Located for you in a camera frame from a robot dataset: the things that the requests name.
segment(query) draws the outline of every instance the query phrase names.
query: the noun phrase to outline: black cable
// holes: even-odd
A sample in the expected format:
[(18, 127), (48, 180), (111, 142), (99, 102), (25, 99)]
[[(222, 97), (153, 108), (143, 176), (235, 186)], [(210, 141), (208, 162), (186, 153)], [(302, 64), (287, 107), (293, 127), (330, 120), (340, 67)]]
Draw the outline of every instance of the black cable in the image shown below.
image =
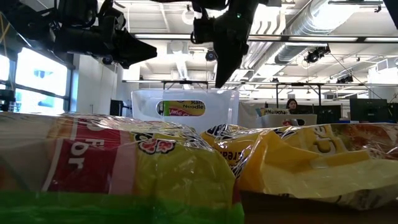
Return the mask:
[(365, 86), (365, 88), (367, 88), (370, 92), (372, 92), (375, 96), (377, 96), (378, 98), (380, 98), (380, 99), (382, 99), (379, 95), (377, 95), (372, 89), (370, 89), (369, 87), (367, 87), (366, 85), (365, 85), (365, 83), (363, 83), (363, 82), (361, 82), (361, 80), (359, 80), (358, 78), (356, 78), (355, 77), (355, 75), (352, 73), (352, 72), (350, 72), (339, 60), (337, 60), (337, 58), (332, 54), (332, 53), (330, 53), (330, 55), (352, 76), (352, 77), (354, 77), (360, 84), (362, 84), (363, 86)]

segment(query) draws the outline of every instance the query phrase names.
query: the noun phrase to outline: window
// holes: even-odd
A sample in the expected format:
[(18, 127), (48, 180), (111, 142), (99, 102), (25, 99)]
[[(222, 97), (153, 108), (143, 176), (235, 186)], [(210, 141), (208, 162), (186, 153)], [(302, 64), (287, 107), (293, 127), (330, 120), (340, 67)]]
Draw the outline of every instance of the window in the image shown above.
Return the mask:
[(68, 69), (33, 50), (22, 49), (18, 54), (16, 83), (65, 96)]
[(63, 113), (63, 99), (43, 95), (33, 91), (16, 89), (16, 106), (14, 112), (20, 113)]
[(8, 80), (10, 71), (10, 61), (5, 56), (0, 55), (0, 80)]

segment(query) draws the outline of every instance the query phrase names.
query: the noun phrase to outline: green stripe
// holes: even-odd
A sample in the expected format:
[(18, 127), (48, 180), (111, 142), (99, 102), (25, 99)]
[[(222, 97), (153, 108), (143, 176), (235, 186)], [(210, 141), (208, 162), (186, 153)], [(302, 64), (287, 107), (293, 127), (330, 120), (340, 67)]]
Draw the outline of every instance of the green stripe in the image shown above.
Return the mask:
[(212, 209), (130, 195), (53, 192), (0, 192), (0, 220), (7, 224), (244, 223), (240, 203), (231, 209)]

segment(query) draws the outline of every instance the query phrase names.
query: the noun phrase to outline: plastic wrapper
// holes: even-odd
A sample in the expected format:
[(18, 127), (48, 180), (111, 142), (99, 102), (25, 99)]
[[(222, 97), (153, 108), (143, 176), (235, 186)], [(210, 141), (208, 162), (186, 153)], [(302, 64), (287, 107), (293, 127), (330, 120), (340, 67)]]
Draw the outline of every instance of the plastic wrapper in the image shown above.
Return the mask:
[(192, 129), (0, 113), (2, 223), (242, 223), (236, 179)]
[(367, 210), (398, 197), (398, 125), (278, 129), (221, 125), (202, 133), (241, 190)]

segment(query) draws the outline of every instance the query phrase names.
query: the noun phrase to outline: wooden surface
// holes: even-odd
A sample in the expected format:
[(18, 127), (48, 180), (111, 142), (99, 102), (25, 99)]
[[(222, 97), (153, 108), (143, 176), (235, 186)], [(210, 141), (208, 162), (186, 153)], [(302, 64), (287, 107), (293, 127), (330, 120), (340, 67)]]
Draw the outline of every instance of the wooden surface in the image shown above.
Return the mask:
[(241, 192), (245, 223), (398, 223), (398, 202), (359, 212), (330, 203)]

